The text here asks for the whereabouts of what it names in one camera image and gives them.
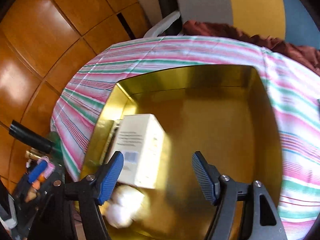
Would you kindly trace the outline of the white plastic bag bundle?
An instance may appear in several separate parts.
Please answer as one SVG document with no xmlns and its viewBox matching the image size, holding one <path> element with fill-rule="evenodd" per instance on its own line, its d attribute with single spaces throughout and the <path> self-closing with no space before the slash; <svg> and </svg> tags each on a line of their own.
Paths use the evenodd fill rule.
<svg viewBox="0 0 320 240">
<path fill-rule="evenodd" d="M 149 199 L 139 190 L 120 185 L 112 193 L 104 216 L 114 228 L 127 228 L 142 220 L 149 212 Z"/>
</svg>

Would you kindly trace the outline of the white cardboard box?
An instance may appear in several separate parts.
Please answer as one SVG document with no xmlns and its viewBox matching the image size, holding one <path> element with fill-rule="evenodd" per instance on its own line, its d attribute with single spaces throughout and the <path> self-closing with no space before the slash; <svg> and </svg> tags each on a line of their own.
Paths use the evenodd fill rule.
<svg viewBox="0 0 320 240">
<path fill-rule="evenodd" d="M 119 183 L 156 188 L 164 136 L 165 131 L 153 114 L 124 116 L 110 152 L 119 151 L 124 156 Z"/>
</svg>

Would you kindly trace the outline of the striped pink green bedsheet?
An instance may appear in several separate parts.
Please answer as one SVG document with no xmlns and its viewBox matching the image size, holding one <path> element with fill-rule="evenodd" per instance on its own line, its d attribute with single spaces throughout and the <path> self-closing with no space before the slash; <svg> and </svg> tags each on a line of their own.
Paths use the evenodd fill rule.
<svg viewBox="0 0 320 240">
<path fill-rule="evenodd" d="M 267 48 L 230 38 L 165 36 L 114 44 L 69 78 L 51 118 L 68 173 L 78 180 L 95 124 L 122 79 L 180 66 L 239 64 L 259 73 L 276 114 L 284 157 L 278 212 L 288 239 L 319 215 L 319 76 Z"/>
</svg>

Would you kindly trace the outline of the maroon blanket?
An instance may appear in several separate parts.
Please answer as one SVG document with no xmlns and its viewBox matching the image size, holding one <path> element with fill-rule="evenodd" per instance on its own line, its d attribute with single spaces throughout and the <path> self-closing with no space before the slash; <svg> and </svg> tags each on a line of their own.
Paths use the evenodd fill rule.
<svg viewBox="0 0 320 240">
<path fill-rule="evenodd" d="M 311 46 L 295 46 L 277 37 L 248 35 L 244 31 L 225 23 L 209 23 L 189 20 L 182 26 L 182 33 L 189 36 L 224 37 L 265 47 L 272 52 L 280 53 L 319 75 L 318 49 Z"/>
</svg>

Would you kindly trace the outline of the grey yellow blue headboard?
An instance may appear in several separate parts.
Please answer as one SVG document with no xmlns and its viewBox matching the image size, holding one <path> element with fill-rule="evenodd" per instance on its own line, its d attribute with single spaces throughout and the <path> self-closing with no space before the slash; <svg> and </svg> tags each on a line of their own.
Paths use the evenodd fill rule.
<svg viewBox="0 0 320 240">
<path fill-rule="evenodd" d="M 182 21 L 227 23 L 249 35 L 319 48 L 319 29 L 300 0 L 177 0 Z"/>
</svg>

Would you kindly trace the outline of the black cylinder post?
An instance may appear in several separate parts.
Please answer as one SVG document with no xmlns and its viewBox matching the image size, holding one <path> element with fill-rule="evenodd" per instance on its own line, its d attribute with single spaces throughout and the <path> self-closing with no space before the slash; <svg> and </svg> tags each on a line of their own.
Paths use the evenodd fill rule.
<svg viewBox="0 0 320 240">
<path fill-rule="evenodd" d="M 46 154 L 49 154 L 54 146 L 52 141 L 26 128 L 16 120 L 11 122 L 9 134 L 18 141 Z"/>
</svg>

